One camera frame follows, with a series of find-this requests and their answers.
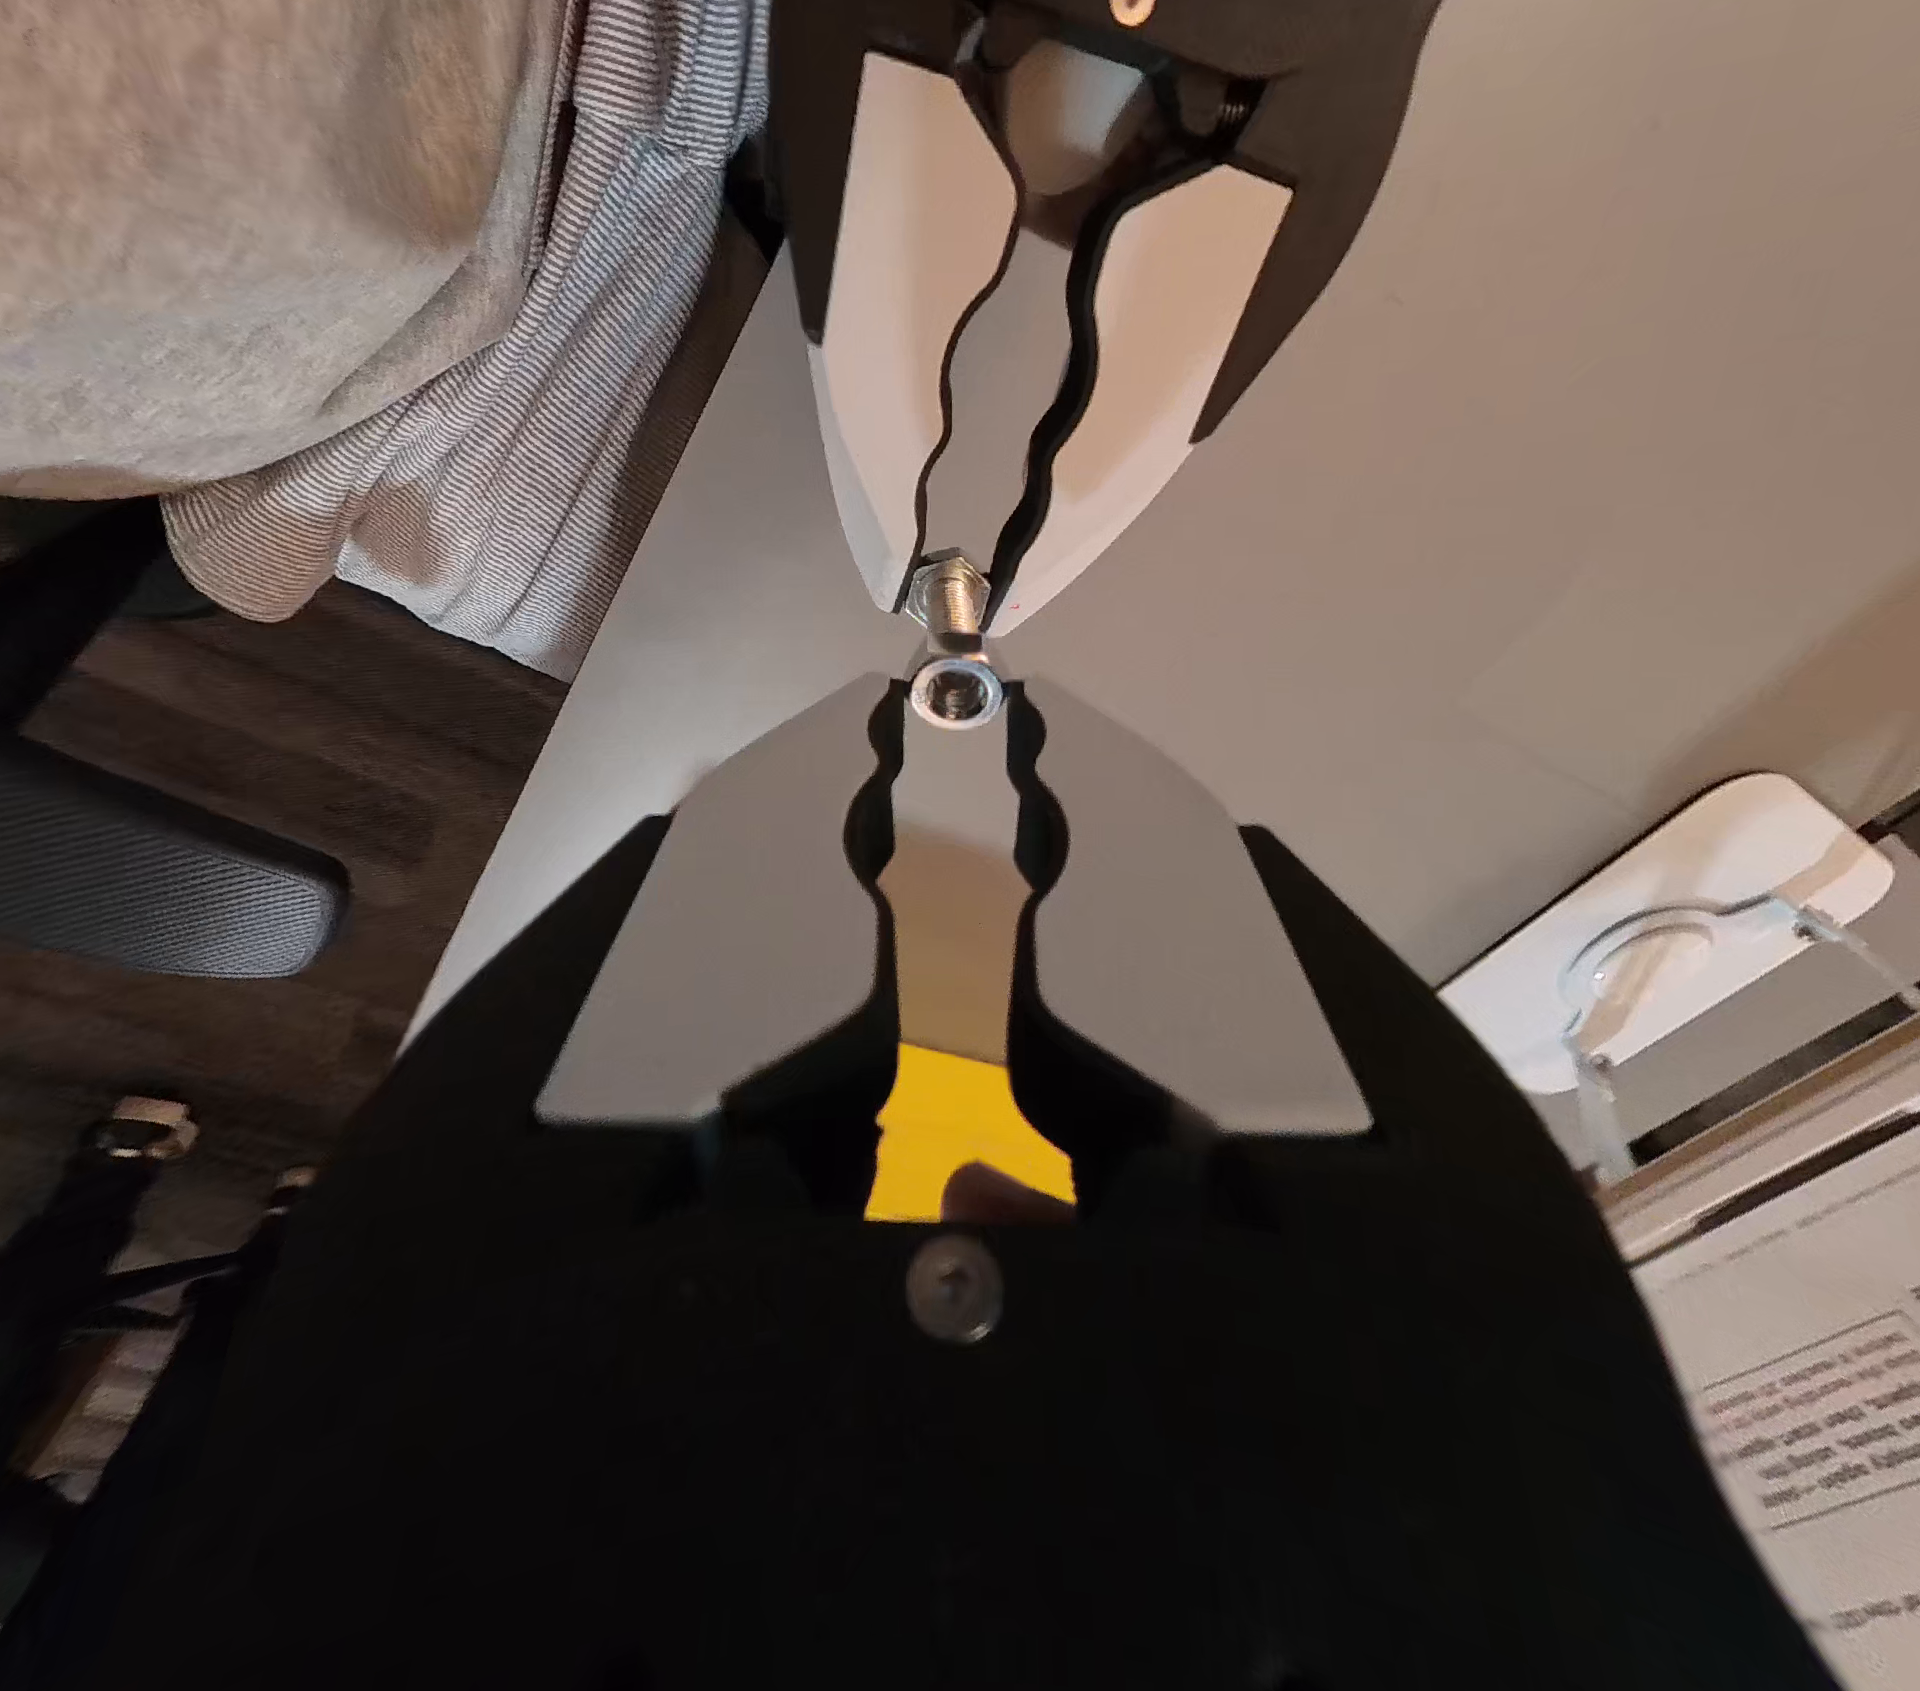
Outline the white document stand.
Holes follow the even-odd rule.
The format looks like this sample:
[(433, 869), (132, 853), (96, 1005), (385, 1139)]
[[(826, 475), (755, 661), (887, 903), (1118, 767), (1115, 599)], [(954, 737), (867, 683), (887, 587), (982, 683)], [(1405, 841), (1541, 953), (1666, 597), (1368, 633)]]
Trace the white document stand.
[(1751, 773), (1442, 983), (1634, 1275), (1916, 1131), (1916, 813), (1862, 833)]

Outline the printed paper sheet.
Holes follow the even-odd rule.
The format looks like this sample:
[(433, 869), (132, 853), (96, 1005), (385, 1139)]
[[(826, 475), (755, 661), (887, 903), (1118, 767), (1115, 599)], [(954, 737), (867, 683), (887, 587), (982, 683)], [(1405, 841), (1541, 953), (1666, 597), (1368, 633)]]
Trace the printed paper sheet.
[(1916, 1131), (1634, 1275), (1722, 1491), (1837, 1678), (1914, 1688)]

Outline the black chair wheel base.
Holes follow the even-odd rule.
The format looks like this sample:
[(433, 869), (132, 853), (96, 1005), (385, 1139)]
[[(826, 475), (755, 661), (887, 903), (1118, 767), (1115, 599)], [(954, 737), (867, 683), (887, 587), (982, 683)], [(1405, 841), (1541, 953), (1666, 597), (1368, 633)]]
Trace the black chair wheel base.
[(43, 1209), (4, 1241), (4, 1542), (45, 1538), (77, 1513), (28, 1471), (68, 1407), (56, 1397), (66, 1351), (85, 1339), (111, 1345), (170, 1333), (164, 1373), (183, 1373), (188, 1391), (217, 1381), (238, 1321), (276, 1263), (288, 1215), (320, 1177), (314, 1165), (279, 1175), (253, 1231), (231, 1251), (120, 1269), (143, 1201), (197, 1135), (183, 1101), (120, 1099), (85, 1129)]

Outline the person's grey sweatshirt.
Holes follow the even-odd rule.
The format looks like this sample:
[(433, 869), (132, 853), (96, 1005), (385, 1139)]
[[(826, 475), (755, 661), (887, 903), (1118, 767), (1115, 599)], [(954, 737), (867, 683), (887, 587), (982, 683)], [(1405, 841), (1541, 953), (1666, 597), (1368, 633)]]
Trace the person's grey sweatshirt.
[(6, 497), (354, 427), (507, 333), (572, 0), (2, 0)]

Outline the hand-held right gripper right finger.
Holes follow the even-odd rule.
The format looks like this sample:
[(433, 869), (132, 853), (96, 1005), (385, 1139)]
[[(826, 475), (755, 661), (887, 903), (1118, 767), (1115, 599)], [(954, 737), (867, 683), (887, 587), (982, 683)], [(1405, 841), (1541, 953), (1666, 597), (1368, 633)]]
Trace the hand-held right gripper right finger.
[(1006, 1025), (1044, 1135), (1358, 1135), (1374, 1115), (1236, 819), (1057, 681), (1010, 695)]

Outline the person's striped shirt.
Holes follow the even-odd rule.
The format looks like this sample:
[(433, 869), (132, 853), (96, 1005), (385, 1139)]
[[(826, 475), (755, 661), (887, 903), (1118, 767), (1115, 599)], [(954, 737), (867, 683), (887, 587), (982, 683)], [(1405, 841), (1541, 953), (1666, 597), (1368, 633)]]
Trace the person's striped shirt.
[(162, 499), (208, 599), (280, 621), (343, 577), (572, 677), (770, 255), (730, 205), (769, 115), (772, 0), (537, 0), (477, 275), (502, 303), (422, 371), (417, 317), (366, 415)]

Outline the yellow plastic bin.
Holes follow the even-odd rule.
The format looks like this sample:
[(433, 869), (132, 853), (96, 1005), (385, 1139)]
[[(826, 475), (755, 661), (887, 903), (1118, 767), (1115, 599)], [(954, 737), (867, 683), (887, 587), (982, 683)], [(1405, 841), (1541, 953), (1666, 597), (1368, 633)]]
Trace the yellow plastic bin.
[(998, 1063), (902, 1041), (876, 1127), (871, 1223), (939, 1221), (951, 1177), (966, 1167), (1068, 1205), (1077, 1199), (1068, 1155), (1029, 1121)]

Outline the silver threaded bolt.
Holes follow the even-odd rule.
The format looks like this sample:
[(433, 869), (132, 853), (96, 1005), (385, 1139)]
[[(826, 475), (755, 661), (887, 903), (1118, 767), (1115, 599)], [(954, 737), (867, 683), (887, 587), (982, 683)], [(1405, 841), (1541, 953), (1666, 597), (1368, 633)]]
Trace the silver threaded bolt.
[(910, 573), (902, 611), (940, 655), (985, 655), (993, 585), (965, 551), (924, 557)]

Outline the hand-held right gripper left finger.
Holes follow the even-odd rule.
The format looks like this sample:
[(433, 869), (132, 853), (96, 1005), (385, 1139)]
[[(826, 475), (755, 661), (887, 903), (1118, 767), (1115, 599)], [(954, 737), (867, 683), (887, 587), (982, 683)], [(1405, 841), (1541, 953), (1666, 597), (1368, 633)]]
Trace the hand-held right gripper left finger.
[(539, 1095), (566, 1127), (690, 1125), (849, 1083), (900, 1037), (893, 859), (900, 685), (865, 673), (724, 759), (673, 811)]

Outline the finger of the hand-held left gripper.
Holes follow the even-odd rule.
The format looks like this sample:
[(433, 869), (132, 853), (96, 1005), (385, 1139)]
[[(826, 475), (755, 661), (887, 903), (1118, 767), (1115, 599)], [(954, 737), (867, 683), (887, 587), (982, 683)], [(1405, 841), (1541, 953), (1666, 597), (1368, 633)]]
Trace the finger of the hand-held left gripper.
[(1092, 215), (1068, 267), (1068, 365), (995, 549), (993, 633), (1062, 595), (1186, 463), (1293, 197), (1215, 163)]
[(863, 59), (826, 307), (806, 339), (834, 507), (885, 613), (923, 559), (951, 357), (1010, 261), (1021, 203), (1019, 169), (954, 75)]

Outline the silver hex nut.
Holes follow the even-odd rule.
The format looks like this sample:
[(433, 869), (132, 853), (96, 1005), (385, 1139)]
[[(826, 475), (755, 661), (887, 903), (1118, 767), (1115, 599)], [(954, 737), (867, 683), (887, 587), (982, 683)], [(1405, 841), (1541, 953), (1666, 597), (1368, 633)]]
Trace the silver hex nut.
[(1004, 683), (980, 657), (934, 653), (915, 667), (907, 697), (924, 723), (957, 733), (982, 729), (1001, 713)]

